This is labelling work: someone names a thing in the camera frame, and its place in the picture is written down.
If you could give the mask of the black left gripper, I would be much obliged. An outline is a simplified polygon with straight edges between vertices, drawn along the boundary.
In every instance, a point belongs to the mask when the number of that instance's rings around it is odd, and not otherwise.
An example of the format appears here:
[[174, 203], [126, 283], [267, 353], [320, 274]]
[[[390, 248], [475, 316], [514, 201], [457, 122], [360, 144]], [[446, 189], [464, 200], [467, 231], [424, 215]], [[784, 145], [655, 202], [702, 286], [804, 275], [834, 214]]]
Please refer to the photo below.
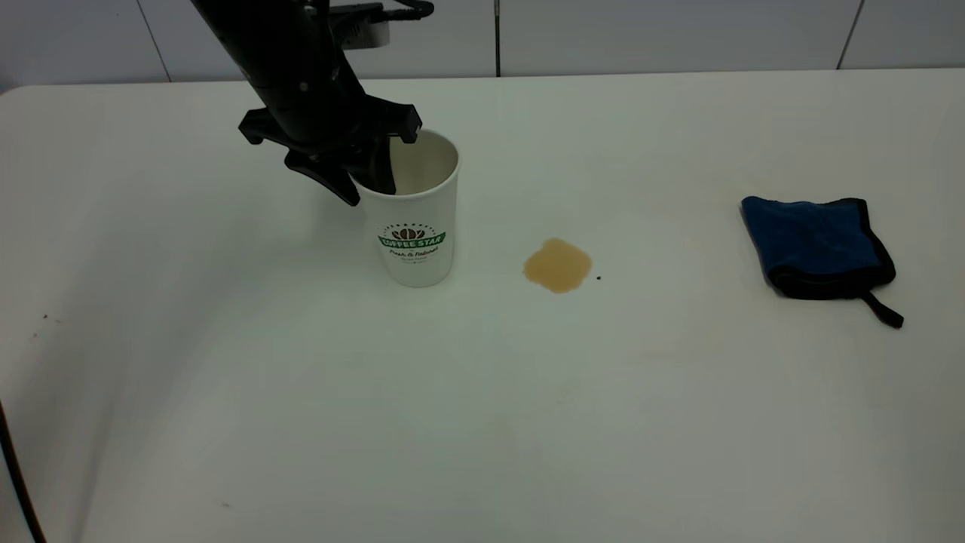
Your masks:
[[360, 196], [348, 171], [369, 176], [368, 188], [396, 195], [391, 138], [414, 143], [423, 120], [412, 104], [368, 95], [345, 59], [301, 66], [288, 60], [246, 58], [238, 68], [263, 102], [248, 111], [238, 130], [258, 145], [289, 148], [285, 165], [307, 176], [342, 202]]

